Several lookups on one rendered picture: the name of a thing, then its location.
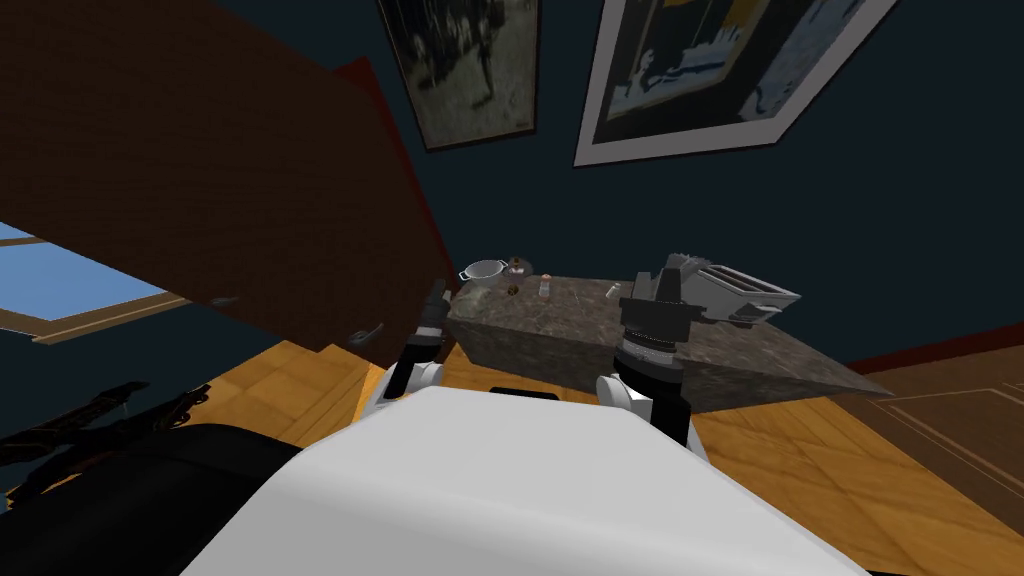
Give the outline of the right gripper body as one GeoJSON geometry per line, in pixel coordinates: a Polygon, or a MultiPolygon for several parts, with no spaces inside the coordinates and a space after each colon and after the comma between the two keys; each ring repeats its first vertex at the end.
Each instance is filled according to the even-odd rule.
{"type": "Polygon", "coordinates": [[[691,323],[700,318],[702,308],[685,302],[664,302],[639,298],[620,298],[620,323],[626,333],[668,343],[687,342],[691,323]]]}

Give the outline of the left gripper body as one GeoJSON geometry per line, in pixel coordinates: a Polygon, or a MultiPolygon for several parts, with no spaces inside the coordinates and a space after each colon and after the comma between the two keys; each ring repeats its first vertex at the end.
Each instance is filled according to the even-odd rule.
{"type": "Polygon", "coordinates": [[[443,329],[450,308],[451,291],[444,280],[437,279],[420,315],[416,339],[424,342],[440,342],[443,339],[443,329]]]}

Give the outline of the silver toaster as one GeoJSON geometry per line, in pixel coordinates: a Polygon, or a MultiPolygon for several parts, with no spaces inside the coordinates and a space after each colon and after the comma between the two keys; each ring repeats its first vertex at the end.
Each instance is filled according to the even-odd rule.
{"type": "Polygon", "coordinates": [[[686,254],[670,254],[666,268],[681,270],[682,301],[701,308],[702,320],[708,322],[763,324],[801,298],[756,277],[686,254]]]}

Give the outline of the brown marble table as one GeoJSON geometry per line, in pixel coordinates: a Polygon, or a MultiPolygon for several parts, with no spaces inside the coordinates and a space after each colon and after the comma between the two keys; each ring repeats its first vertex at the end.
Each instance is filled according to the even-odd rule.
{"type": "MultiPolygon", "coordinates": [[[[447,329],[479,366],[565,388],[593,393],[613,371],[623,333],[609,280],[556,277],[550,295],[527,278],[508,295],[507,282],[471,282],[452,299],[447,329]]],[[[771,324],[691,326],[677,356],[682,394],[707,413],[841,394],[887,397],[888,390],[771,324]]]]}

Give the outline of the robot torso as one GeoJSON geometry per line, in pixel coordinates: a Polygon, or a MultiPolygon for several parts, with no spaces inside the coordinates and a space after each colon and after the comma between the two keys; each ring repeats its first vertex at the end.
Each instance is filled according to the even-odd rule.
{"type": "Polygon", "coordinates": [[[303,449],[181,576],[868,576],[618,408],[430,387],[303,449]]]}

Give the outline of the white framed blue picture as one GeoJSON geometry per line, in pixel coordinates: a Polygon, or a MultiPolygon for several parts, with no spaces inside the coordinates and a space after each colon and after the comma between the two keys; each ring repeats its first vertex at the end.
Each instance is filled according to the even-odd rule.
{"type": "Polygon", "coordinates": [[[574,166],[775,143],[898,0],[604,0],[574,166]]]}

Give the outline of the dark framed picture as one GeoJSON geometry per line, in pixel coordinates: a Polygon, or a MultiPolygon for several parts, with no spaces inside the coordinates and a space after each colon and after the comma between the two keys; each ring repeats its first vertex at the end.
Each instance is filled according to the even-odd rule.
{"type": "Polygon", "coordinates": [[[541,0],[376,0],[425,149],[536,130],[541,0]]]}

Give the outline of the dark brown cupboard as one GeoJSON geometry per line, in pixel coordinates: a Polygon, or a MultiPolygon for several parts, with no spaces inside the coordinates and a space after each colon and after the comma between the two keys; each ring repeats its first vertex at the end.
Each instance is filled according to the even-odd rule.
{"type": "Polygon", "coordinates": [[[212,0],[0,0],[0,222],[380,366],[452,276],[385,109],[212,0]]]}

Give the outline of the window with wooden frame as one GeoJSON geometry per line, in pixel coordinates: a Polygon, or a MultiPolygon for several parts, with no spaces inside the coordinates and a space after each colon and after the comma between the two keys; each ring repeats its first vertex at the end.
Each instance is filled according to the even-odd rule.
{"type": "Polygon", "coordinates": [[[0,222],[0,330],[50,345],[187,302],[0,222]]]}

